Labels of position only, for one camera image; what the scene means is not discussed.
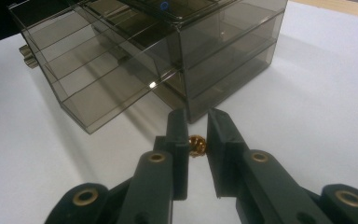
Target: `white surface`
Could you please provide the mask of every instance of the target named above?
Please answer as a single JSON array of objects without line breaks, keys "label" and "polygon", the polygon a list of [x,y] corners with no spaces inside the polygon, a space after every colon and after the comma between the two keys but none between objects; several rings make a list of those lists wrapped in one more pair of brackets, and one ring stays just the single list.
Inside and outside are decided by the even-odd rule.
[{"label": "white surface", "polygon": [[[153,95],[93,135],[60,109],[20,35],[0,41],[0,223],[43,223],[70,188],[129,178],[170,109]],[[289,2],[271,67],[223,102],[250,148],[272,153],[303,187],[358,188],[358,18]],[[189,126],[206,133],[206,118]],[[240,223],[215,198],[206,158],[191,159],[173,223]]]}]

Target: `screw hole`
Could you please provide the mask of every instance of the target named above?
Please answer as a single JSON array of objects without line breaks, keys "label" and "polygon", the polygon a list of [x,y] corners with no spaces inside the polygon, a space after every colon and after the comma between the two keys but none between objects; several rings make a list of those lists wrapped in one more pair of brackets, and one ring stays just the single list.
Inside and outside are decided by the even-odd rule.
[{"label": "screw hole", "polygon": [[358,207],[358,195],[347,190],[337,190],[336,197],[346,205]]},{"label": "screw hole", "polygon": [[165,156],[159,153],[155,153],[149,157],[149,160],[152,162],[161,162],[165,160]]},{"label": "screw hole", "polygon": [[255,152],[252,154],[252,159],[258,162],[265,162],[269,159],[269,157],[264,153]]},{"label": "screw hole", "polygon": [[315,219],[307,213],[297,213],[297,220],[300,221],[301,224],[316,224]]},{"label": "screw hole", "polygon": [[77,206],[85,206],[93,203],[98,198],[97,189],[82,189],[75,194],[72,202]]}]

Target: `white background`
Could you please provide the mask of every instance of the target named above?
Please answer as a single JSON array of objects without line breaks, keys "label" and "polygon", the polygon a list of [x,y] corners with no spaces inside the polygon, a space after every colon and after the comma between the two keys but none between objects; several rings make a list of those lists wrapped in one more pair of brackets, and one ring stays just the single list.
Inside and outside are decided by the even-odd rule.
[{"label": "white background", "polygon": [[[43,223],[72,187],[112,188],[164,135],[171,111],[153,94],[88,135],[59,107],[20,35],[0,41],[0,223]],[[358,188],[358,17],[289,2],[270,68],[217,108],[248,146],[272,153],[304,188]],[[206,134],[206,118],[189,125]],[[216,199],[206,158],[191,159],[189,195],[173,223],[240,223]]]}]

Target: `gold screw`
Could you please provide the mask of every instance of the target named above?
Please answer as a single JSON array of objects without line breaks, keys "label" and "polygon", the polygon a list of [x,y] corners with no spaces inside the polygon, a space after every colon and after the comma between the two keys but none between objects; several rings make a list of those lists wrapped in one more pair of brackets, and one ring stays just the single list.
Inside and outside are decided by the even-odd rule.
[{"label": "gold screw", "polygon": [[190,144],[190,156],[195,158],[205,155],[206,141],[205,138],[199,135],[191,135],[188,137],[188,143]]}]

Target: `plastic storage box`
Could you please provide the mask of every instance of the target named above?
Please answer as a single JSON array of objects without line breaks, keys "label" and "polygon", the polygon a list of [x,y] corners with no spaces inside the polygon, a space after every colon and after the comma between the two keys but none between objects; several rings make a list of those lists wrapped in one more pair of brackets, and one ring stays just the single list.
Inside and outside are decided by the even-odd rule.
[{"label": "plastic storage box", "polygon": [[149,92],[195,121],[272,61],[287,0],[30,0],[16,23],[93,133]]}]

